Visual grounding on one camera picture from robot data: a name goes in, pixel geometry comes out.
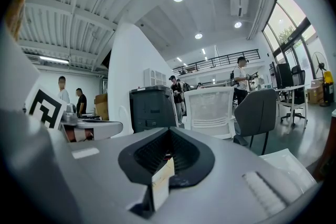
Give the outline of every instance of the white t-shirt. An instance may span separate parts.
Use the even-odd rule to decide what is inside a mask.
[[[66,102],[67,104],[70,104],[70,99],[69,99],[69,94],[68,91],[66,89],[61,90],[57,97],[59,99],[62,99],[64,102]]]
[[[234,78],[246,78],[245,71],[240,67],[236,67],[234,69]],[[238,81],[238,83],[239,83],[239,86],[237,87],[238,90],[247,91],[247,80],[241,80]]]

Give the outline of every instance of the standing fan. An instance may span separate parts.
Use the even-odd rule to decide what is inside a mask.
[[[330,102],[326,102],[325,96],[324,96],[324,75],[323,71],[327,70],[327,61],[322,53],[315,52],[312,57],[313,61],[313,67],[314,70],[316,70],[316,75],[321,70],[322,78],[323,78],[323,103],[320,103],[320,106],[330,106]]]

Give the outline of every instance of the floor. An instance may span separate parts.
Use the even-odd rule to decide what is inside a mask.
[[[290,124],[289,119],[284,119],[283,123],[280,123],[280,117],[277,117],[275,129],[269,132],[265,154],[288,148],[305,167],[312,166],[322,155],[329,134],[331,112],[335,109],[336,103],[326,108],[318,104],[308,104],[307,128],[303,129],[304,119],[295,118],[296,126],[289,134],[285,134]],[[280,106],[280,116],[285,116],[289,112],[289,108]],[[304,110],[296,112],[304,115]],[[261,155],[264,140],[265,134],[256,135],[251,150]],[[250,137],[246,137],[246,141],[249,143]]]

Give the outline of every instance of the table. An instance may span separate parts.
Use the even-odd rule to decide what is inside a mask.
[[[296,89],[300,89],[300,88],[304,88],[304,103],[303,104],[294,104],[294,97],[295,97],[295,90]],[[279,111],[279,114],[278,116],[280,116],[280,105],[283,105],[283,106],[287,106],[287,107],[290,107],[291,108],[291,111],[290,111],[290,122],[292,122],[292,118],[293,118],[293,112],[295,109],[299,109],[299,108],[304,108],[305,109],[305,117],[304,117],[304,129],[307,127],[307,96],[306,96],[306,89],[305,89],[305,85],[298,85],[298,86],[292,86],[292,87],[286,87],[286,88],[283,88],[283,89],[276,89],[275,90],[276,93],[277,93],[277,98],[278,98],[278,101],[277,101],[277,104],[278,104],[278,111]],[[290,92],[292,93],[292,103],[289,103],[289,97],[287,99],[287,103],[284,103],[284,102],[281,102],[280,100],[280,93],[281,92]],[[290,127],[291,127],[291,124],[288,126],[287,128],[287,133],[290,132]]]

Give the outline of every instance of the yellow object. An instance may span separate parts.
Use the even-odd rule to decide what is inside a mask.
[[[332,75],[330,71],[326,71],[324,72],[324,80],[326,81],[326,83],[333,83],[333,79],[332,79]]]

